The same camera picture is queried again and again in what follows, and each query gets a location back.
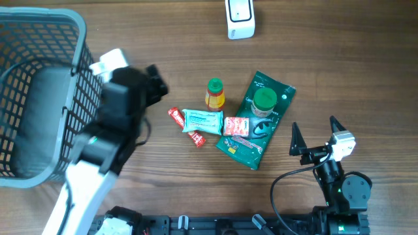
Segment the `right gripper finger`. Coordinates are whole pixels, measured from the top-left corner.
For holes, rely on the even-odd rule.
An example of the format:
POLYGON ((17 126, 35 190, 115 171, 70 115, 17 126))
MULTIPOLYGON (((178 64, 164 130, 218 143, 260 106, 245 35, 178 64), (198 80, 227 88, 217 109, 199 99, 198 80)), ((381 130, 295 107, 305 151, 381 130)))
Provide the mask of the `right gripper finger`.
POLYGON ((346 131, 346 128, 334 116, 331 116, 329 120, 332 133, 346 131))
POLYGON ((303 139, 301 131, 297 123, 293 122, 290 150, 303 150, 306 148, 307 148, 307 145, 303 139))

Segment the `green 3M gloves package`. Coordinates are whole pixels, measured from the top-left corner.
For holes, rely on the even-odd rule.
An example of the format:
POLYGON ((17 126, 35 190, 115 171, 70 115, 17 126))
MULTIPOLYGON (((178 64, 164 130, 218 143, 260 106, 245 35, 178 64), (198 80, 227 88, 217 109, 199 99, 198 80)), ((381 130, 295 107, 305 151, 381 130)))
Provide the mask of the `green 3M gloves package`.
POLYGON ((294 87, 257 71, 236 113, 237 117, 249 119, 249 134, 245 137, 222 136, 216 144, 216 148, 233 160, 257 170, 262 156, 295 93, 296 89, 294 87), (271 93, 276 95, 275 105, 268 110, 261 110, 261 105, 256 106, 254 103, 257 90, 262 88, 269 88, 271 93))

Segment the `jar with green lid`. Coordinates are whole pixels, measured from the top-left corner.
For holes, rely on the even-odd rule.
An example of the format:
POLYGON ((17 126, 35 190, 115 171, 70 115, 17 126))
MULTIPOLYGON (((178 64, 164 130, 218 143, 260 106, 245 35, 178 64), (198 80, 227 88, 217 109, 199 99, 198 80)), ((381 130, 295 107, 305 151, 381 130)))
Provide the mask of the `jar with green lid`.
POLYGON ((268 87, 258 89, 252 100, 251 111, 259 118, 268 117, 277 104, 276 92, 268 87))

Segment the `red sauce bottle green cap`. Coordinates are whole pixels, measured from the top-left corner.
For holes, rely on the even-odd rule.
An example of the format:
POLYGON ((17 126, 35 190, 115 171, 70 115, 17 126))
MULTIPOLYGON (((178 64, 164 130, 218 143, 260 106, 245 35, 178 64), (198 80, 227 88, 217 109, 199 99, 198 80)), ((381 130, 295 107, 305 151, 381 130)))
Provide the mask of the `red sauce bottle green cap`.
POLYGON ((205 103, 209 111, 219 112, 225 104, 225 93, 223 91, 223 82, 219 78, 213 78, 209 81, 206 90, 205 103))

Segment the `orange white snack packet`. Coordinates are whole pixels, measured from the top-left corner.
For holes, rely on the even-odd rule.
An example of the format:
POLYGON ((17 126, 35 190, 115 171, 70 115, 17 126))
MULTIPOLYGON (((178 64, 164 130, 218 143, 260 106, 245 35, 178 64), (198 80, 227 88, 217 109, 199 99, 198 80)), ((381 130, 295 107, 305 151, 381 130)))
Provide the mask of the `orange white snack packet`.
POLYGON ((226 117, 224 119, 223 134, 225 136, 243 136, 249 134, 248 117, 226 117))

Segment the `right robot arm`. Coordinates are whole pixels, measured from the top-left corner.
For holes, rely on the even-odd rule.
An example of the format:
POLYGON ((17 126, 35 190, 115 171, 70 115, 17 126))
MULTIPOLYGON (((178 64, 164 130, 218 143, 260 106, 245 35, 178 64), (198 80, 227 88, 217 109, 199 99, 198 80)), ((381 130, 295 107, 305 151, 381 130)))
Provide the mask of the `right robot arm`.
POLYGON ((326 206, 310 213, 307 234, 369 234, 365 212, 371 196, 372 181, 360 172, 344 172, 341 160, 351 155, 355 137, 334 117, 332 134, 324 145, 308 148, 296 123, 292 124, 289 154, 300 156, 301 165, 313 165, 313 174, 323 192, 326 206))

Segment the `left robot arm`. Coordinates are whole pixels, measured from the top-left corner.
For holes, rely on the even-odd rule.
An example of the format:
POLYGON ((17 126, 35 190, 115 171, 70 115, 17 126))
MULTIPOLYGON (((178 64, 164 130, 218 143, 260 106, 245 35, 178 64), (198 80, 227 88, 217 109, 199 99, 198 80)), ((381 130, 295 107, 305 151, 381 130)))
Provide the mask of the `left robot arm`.
POLYGON ((147 107, 169 92, 158 68, 122 67, 103 84, 97 118, 74 138, 65 183, 44 234, 87 234, 102 201, 149 126, 147 107))

